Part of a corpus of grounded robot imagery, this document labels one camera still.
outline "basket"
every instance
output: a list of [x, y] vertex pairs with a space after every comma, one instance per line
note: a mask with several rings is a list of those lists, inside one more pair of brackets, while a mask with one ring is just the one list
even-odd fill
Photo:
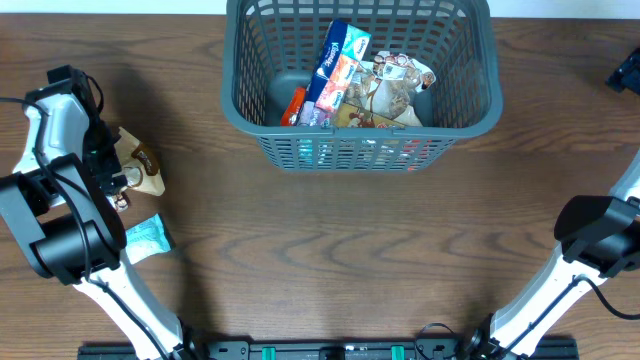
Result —
[[[279, 126], [334, 19], [372, 35], [363, 60], [389, 50], [434, 70], [436, 83], [414, 101], [425, 127]], [[489, 131], [502, 113], [485, 0], [228, 0], [223, 62], [226, 117], [290, 171], [424, 169], [457, 139]]]

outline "brown snack bag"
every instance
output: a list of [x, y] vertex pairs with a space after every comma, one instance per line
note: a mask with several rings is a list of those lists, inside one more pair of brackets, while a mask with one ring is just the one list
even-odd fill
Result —
[[155, 196], [162, 195], [164, 182], [155, 155], [125, 129], [120, 128], [119, 134], [120, 140], [115, 148], [122, 166], [121, 174], [127, 177], [127, 188]]
[[385, 119], [382, 116], [372, 114], [370, 111], [350, 104], [342, 104], [340, 106], [334, 125], [336, 127], [377, 129], [404, 128], [403, 124]]

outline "cable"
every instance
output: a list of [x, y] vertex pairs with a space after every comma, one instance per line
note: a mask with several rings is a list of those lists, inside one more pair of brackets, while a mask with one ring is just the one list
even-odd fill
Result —
[[[415, 341], [413, 344], [414, 344], [414, 346], [415, 346], [415, 350], [416, 350], [416, 351], [417, 351], [417, 352], [418, 352], [418, 353], [419, 353], [423, 358], [425, 358], [426, 360], [434, 360], [434, 358], [430, 358], [430, 357], [428, 357], [427, 355], [425, 355], [425, 354], [424, 354], [424, 352], [420, 349], [420, 347], [418, 347], [418, 342], [417, 342], [417, 340], [418, 340], [418, 339], [417, 339], [417, 337], [418, 337], [418, 336], [420, 336], [420, 334], [424, 333], [425, 331], [427, 331], [427, 330], [429, 330], [429, 329], [431, 329], [431, 328], [434, 328], [434, 327], [443, 327], [443, 328], [445, 328], [445, 329], [449, 330], [449, 332], [450, 332], [450, 333], [455, 334], [455, 333], [453, 332], [453, 330], [451, 330], [447, 325], [442, 324], [442, 323], [431, 323], [431, 324], [427, 324], [427, 325], [425, 325], [425, 327], [423, 327], [423, 328], [422, 328], [422, 330], [418, 331], [418, 334], [417, 334], [417, 336], [416, 336], [416, 341]], [[445, 356], [445, 357], [443, 357], [442, 359], [443, 359], [443, 360], [449, 360], [449, 359], [454, 358], [455, 356], [456, 356], [456, 354], [454, 353], [453, 355]]]
[[[97, 85], [95, 80], [92, 80], [92, 81], [96, 85], [96, 88], [98, 88], [98, 91], [100, 92], [100, 94], [102, 94], [102, 90], [100, 90], [100, 87]], [[147, 330], [145, 325], [135, 316], [135, 314], [133, 314], [131, 310], [129, 310], [129, 308], [122, 301], [122, 299], [120, 299], [118, 295], [111, 288], [109, 288], [108, 284], [103, 284], [99, 281], [95, 281], [90, 277], [91, 276], [91, 245], [89, 243], [89, 237], [87, 236], [87, 230], [85, 229], [84, 224], [82, 222], [82, 217], [80, 216], [80, 213], [78, 212], [78, 208], [75, 206], [75, 204], [71, 200], [71, 197], [69, 196], [69, 194], [66, 192], [66, 190], [64, 190], [62, 185], [60, 185], [60, 183], [56, 179], [56, 176], [62, 179], [65, 179], [65, 178], [60, 174], [54, 175], [51, 172], [51, 170], [48, 168], [48, 166], [44, 164], [44, 160], [43, 160], [44, 154], [41, 151], [38, 151], [38, 149], [43, 148], [42, 140], [44, 137], [44, 131], [46, 129], [46, 123], [49, 119], [49, 114], [40, 105], [27, 100], [0, 97], [0, 102], [17, 103], [17, 104], [22, 104], [26, 106], [32, 106], [33, 108], [38, 110], [38, 112], [40, 113], [40, 125], [38, 126], [38, 132], [36, 134], [36, 143], [32, 149], [32, 152], [36, 159], [36, 163], [38, 164], [38, 167], [40, 167], [44, 176], [51, 183], [51, 185], [58, 192], [58, 194], [60, 194], [60, 196], [62, 196], [64, 201], [67, 203], [67, 206], [69, 207], [69, 211], [71, 212], [71, 215], [76, 225], [78, 226], [78, 230], [80, 231], [80, 237], [82, 238], [82, 245], [84, 248], [84, 279], [85, 281], [89, 284], [97, 286], [102, 291], [104, 291], [107, 295], [109, 295], [109, 297], [111, 297], [111, 299], [118, 305], [120, 310], [122, 310], [122, 312], [124, 312], [125, 315], [127, 315], [129, 320], [131, 320], [136, 326], [138, 326], [138, 328], [140, 328], [140, 330], [145, 334], [145, 336], [149, 339], [149, 341], [154, 346], [156, 351], [158, 351], [158, 354], [160, 354], [160, 357], [163, 360], [169, 360], [169, 358], [164, 353], [164, 350], [162, 349], [158, 341], [155, 339], [153, 334], [151, 334], [149, 330]]]
[[87, 79], [91, 80], [91, 82], [93, 83], [93, 86], [96, 87], [96, 89], [98, 89], [98, 92], [100, 93], [100, 103], [98, 104], [97, 110], [98, 110], [98, 114], [102, 113], [102, 109], [104, 109], [104, 94], [102, 93], [102, 89], [100, 88], [100, 85], [98, 85], [98, 82], [96, 81], [96, 79], [93, 78], [93, 76], [89, 76], [86, 73], [84, 73], [84, 75], [87, 77]]
[[165, 355], [162, 347], [160, 347], [160, 344], [158, 344], [158, 342], [153, 337], [153, 334], [151, 334], [149, 330], [147, 330], [147, 328], [144, 326], [144, 324], [135, 316], [135, 314], [133, 314], [131, 310], [129, 310], [129, 308], [127, 307], [127, 304], [125, 304], [122, 301], [122, 299], [120, 299], [118, 295], [113, 290], [111, 290], [108, 283], [102, 284], [96, 281], [96, 282], [92, 282], [92, 284], [102, 289], [102, 291], [107, 293], [113, 299], [113, 301], [115, 301], [115, 303], [120, 307], [120, 309], [122, 309], [122, 312], [124, 312], [125, 315], [127, 315], [129, 319], [131, 319], [131, 321], [133, 321], [133, 323], [136, 324], [140, 328], [140, 330], [142, 330], [142, 332], [147, 336], [147, 338], [149, 338], [149, 340], [151, 341], [153, 346], [156, 348], [156, 351], [158, 351], [158, 354], [160, 354], [160, 357], [163, 360], [169, 360], [167, 355]]
[[598, 289], [598, 286], [593, 283], [593, 281], [589, 280], [586, 277], [582, 278], [580, 281], [584, 281], [587, 284], [589, 284], [589, 286], [591, 286], [591, 288], [593, 289], [593, 292], [596, 293], [596, 296], [598, 297], [602, 305], [607, 310], [609, 310], [609, 312], [614, 316], [619, 317], [620, 319], [623, 319], [623, 320], [640, 320], [640, 314], [625, 314], [616, 310], [613, 306], [611, 306], [611, 304], [607, 301], [607, 299], [605, 299], [604, 295], [602, 295], [602, 292], [600, 291], [600, 289]]

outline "orange package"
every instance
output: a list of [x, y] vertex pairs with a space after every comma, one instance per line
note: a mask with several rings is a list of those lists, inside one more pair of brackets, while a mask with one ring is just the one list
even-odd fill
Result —
[[303, 87], [296, 88], [293, 93], [293, 99], [289, 103], [289, 107], [282, 115], [280, 120], [280, 126], [294, 126], [298, 122], [298, 113], [304, 102], [304, 96], [307, 94], [307, 90]]

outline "wooden table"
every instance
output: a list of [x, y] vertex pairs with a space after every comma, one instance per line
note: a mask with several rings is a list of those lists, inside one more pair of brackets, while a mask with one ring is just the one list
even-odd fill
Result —
[[[548, 258], [562, 206], [606, 194], [640, 144], [640, 97], [604, 80], [638, 21], [494, 20], [505, 109], [488, 135], [412, 175], [286, 174], [221, 106], [224, 17], [3, 15], [0, 95], [72, 64], [105, 92], [103, 118], [160, 156], [166, 193], [129, 192], [127, 228], [160, 212], [177, 242], [136, 266], [160, 300], [212, 333], [254, 339], [411, 337], [456, 331], [506, 305]], [[24, 146], [0, 111], [0, 174]], [[72, 359], [126, 338], [87, 297], [39, 278], [0, 226], [3, 358]], [[603, 286], [637, 312], [640, 272]], [[586, 295], [550, 331], [583, 359], [640, 356], [640, 324]]]

